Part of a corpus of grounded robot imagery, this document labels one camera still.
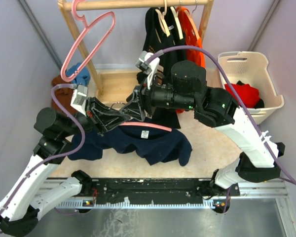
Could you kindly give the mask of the wooden hanger under orange shirt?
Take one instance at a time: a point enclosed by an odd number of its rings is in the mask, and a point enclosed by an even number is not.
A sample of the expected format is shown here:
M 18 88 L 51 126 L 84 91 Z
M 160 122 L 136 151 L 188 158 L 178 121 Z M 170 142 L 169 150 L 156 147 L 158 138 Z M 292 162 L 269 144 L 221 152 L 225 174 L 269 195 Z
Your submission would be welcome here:
M 196 45 L 197 41 L 200 39 L 200 35 L 190 11 L 184 6 L 179 8 L 179 21 L 185 34 L 186 44 Z

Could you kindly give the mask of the white laundry basket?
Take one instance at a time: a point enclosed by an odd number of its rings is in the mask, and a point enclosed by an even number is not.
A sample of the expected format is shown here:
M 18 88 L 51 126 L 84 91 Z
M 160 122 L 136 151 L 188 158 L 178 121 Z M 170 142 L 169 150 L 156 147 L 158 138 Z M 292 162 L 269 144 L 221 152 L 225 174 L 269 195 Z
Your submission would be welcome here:
M 241 82 L 259 91 L 263 108 L 249 108 L 257 124 L 265 121 L 274 111 L 284 106 L 282 95 L 278 95 L 267 71 L 268 59 L 259 52 L 234 51 L 218 55 L 218 63 L 233 85 Z

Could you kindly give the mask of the navy blue t shirt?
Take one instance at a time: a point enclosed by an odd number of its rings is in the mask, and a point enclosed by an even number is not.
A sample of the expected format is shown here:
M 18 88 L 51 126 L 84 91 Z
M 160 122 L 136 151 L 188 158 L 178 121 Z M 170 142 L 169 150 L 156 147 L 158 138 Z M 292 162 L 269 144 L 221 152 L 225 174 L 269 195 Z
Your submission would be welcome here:
M 118 126 L 104 135 L 98 135 L 96 131 L 87 132 L 83 146 L 69 155 L 69 159 L 98 160 L 107 149 L 114 149 L 118 154 L 135 152 L 149 165 L 178 160 L 180 166 L 185 166 L 192 153 L 191 143 L 176 129 L 165 131 L 151 127 Z

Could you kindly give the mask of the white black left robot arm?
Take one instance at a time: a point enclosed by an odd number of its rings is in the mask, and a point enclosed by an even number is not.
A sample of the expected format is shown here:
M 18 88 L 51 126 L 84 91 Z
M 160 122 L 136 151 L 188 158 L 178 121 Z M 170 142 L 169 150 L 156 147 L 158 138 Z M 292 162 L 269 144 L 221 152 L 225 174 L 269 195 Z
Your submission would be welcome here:
M 44 108 L 34 124 L 42 134 L 26 169 L 10 192 L 0 201 L 0 231 L 13 237 L 24 237 L 38 221 L 58 204 L 73 196 L 87 196 L 93 190 L 92 179 L 85 172 L 75 171 L 59 186 L 36 197 L 41 185 L 62 163 L 76 153 L 85 142 L 87 131 L 102 135 L 132 116 L 102 104 L 95 97 L 72 105 L 75 115 Z

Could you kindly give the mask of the brown t shirt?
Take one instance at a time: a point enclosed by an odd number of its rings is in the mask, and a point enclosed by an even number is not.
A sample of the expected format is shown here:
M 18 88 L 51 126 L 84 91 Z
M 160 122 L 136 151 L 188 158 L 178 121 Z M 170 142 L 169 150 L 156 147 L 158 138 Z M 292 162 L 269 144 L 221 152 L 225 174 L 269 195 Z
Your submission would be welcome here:
M 51 85 L 54 87 L 58 84 L 66 83 L 62 80 L 61 76 L 56 76 L 52 82 Z M 58 99 L 60 104 L 72 115 L 76 114 L 77 111 L 71 107 L 71 99 L 73 95 L 73 90 L 70 88 L 60 88 L 55 91 L 55 97 Z

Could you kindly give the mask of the wooden clothes rack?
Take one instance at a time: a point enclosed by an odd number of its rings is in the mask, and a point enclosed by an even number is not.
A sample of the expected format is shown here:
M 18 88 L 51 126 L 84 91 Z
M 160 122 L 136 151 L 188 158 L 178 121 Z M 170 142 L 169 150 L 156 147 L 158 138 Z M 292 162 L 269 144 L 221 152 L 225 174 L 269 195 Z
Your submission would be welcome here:
M 66 82 L 71 82 L 84 67 L 87 67 L 91 77 L 95 81 L 97 90 L 94 93 L 94 96 L 97 97 L 98 100 L 105 105 L 111 105 L 114 102 L 125 102 L 126 98 L 132 93 L 133 88 L 145 81 L 146 75 L 140 70 L 110 70 L 97 73 L 91 59 L 115 27 L 116 16 L 113 9 L 144 7 L 149 9 L 156 7 L 162 12 L 164 10 L 164 1 L 74 0 L 72 2 L 66 2 L 65 0 L 60 0 L 58 1 L 58 6 L 75 40 L 62 65 L 62 79 Z M 179 6 L 186 7 L 190 11 L 198 33 L 203 41 L 213 1 L 167 0 L 167 7 L 168 6 L 173 6 L 175 9 Z M 91 52 L 88 52 L 83 42 L 83 38 L 92 27 L 108 17 L 112 18 L 112 24 Z M 81 63 L 80 67 L 71 76 L 66 76 L 66 70 L 74 66 L 76 63 Z

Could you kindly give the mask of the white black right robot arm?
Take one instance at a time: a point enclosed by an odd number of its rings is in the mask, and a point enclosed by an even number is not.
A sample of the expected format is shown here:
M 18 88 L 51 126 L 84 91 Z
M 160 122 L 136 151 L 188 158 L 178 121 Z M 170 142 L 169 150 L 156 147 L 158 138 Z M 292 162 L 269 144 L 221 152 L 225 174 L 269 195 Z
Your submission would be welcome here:
M 193 111 L 197 121 L 223 133 L 241 149 L 234 162 L 214 171 L 210 182 L 214 194 L 220 196 L 241 181 L 260 183 L 280 177 L 275 159 L 283 155 L 284 144 L 263 138 L 227 90 L 207 86 L 205 68 L 188 60 L 174 64 L 170 84 L 151 81 L 136 86 L 120 112 L 143 121 L 157 108 Z

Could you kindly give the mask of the cream hanger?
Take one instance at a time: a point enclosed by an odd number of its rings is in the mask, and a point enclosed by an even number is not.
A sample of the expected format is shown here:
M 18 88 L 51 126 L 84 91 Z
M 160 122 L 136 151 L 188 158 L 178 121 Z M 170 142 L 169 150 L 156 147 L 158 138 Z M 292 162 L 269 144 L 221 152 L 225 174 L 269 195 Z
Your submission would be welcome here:
M 161 12 L 160 9 L 155 9 L 155 12 L 157 13 L 160 27 L 163 33 L 168 38 L 171 35 L 171 33 L 165 20 L 165 16 L 167 14 L 167 0 L 164 0 L 164 10 Z
M 171 16 L 173 18 L 173 22 L 174 22 L 174 29 L 176 30 L 177 36 L 179 38 L 179 40 L 183 40 L 184 36 L 183 36 L 183 31 L 181 28 L 181 24 L 178 18 L 178 13 L 176 12 L 176 9 L 171 6 L 170 7 L 170 11 L 171 11 Z

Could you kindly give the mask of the orange t shirt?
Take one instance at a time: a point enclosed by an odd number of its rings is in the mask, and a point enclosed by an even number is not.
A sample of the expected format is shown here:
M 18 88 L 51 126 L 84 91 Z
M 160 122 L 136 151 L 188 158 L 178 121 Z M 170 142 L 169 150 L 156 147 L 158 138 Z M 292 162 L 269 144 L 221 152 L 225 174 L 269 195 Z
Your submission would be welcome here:
M 183 6 L 179 6 L 176 8 L 176 12 L 178 14 L 181 28 L 185 33 L 185 44 L 202 48 L 202 39 L 198 33 L 198 30 L 189 10 Z M 200 67 L 206 67 L 205 57 L 202 52 L 195 50 L 186 50 L 186 57 L 187 60 L 194 62 Z

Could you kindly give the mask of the black printed t shirt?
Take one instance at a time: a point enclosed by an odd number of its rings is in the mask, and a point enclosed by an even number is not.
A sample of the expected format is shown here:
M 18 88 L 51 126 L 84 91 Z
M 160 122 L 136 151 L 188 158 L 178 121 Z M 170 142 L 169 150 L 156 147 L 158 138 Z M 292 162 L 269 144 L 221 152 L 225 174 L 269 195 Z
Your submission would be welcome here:
M 156 53 L 157 51 L 169 48 L 176 45 L 185 44 L 185 39 L 180 39 L 177 36 L 170 34 L 167 36 L 161 29 L 157 11 L 158 8 L 149 8 L 145 16 L 146 38 L 143 50 L 146 52 Z M 172 51 L 160 56 L 160 62 L 157 69 L 158 82 L 160 84 L 170 85 L 171 68 L 172 66 L 186 59 L 186 52 L 184 50 Z M 156 124 L 180 129 L 180 123 L 177 113 L 174 109 L 156 108 L 152 116 L 152 121 Z

